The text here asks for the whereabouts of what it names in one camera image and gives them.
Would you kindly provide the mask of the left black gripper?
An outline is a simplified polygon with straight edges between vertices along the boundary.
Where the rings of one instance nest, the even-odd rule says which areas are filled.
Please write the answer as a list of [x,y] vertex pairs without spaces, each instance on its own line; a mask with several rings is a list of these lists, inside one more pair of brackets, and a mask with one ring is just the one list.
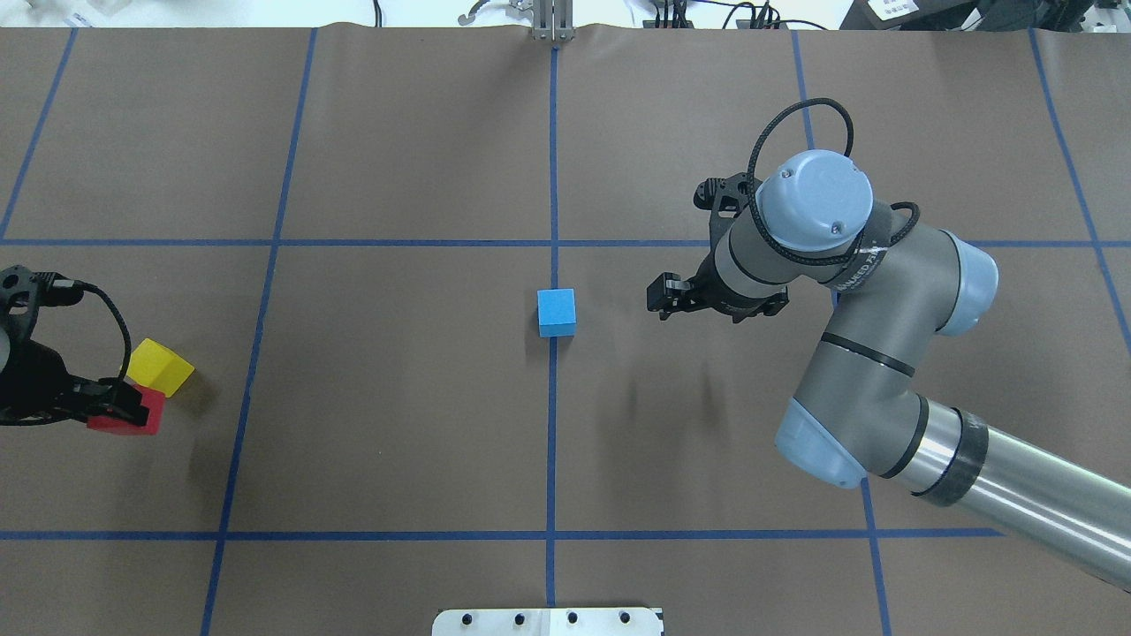
[[[8,347],[1,375],[1,423],[77,421],[93,429],[144,429],[149,409],[116,377],[74,377],[57,351],[34,341]],[[84,406],[78,411],[74,399]]]

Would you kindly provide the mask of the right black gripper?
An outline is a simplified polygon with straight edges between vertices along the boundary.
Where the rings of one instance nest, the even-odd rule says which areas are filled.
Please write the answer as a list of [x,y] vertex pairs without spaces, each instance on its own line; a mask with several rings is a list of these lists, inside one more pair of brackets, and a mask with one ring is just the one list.
[[708,256],[689,280],[683,280],[671,270],[659,274],[650,283],[647,310],[658,313],[659,321],[667,321],[672,315],[694,313],[710,307],[716,313],[729,315],[732,323],[743,323],[756,315],[779,313],[788,302],[786,287],[756,292],[756,295],[735,292],[723,281],[714,257]]

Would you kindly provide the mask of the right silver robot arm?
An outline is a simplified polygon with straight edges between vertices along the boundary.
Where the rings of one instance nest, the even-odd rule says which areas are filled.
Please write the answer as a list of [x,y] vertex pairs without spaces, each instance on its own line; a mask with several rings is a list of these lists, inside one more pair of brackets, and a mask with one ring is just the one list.
[[775,437],[793,466],[840,488],[867,475],[956,507],[1128,588],[1128,488],[929,399],[912,381],[934,337],[972,330],[998,292],[998,264],[882,201],[840,153],[804,151],[767,178],[707,178],[710,252],[694,276],[663,273],[646,306],[711,309],[743,323],[779,313],[792,282],[831,290],[831,318]]

